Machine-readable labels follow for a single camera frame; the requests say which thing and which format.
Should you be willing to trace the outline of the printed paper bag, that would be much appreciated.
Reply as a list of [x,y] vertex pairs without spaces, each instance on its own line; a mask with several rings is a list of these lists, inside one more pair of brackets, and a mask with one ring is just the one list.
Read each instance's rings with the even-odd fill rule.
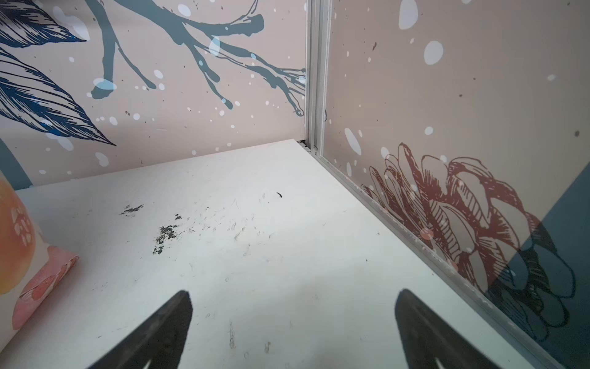
[[1,348],[74,267],[79,256],[47,243],[26,206],[1,177]]

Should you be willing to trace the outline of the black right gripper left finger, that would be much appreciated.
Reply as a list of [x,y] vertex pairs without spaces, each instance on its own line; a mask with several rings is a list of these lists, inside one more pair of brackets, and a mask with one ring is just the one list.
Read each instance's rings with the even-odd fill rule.
[[91,367],[177,368],[192,315],[189,293],[179,291]]

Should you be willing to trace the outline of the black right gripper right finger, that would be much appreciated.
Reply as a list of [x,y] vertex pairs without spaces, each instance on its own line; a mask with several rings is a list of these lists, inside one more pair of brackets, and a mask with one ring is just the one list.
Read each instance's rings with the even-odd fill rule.
[[499,369],[410,290],[399,293],[395,316],[408,368]]

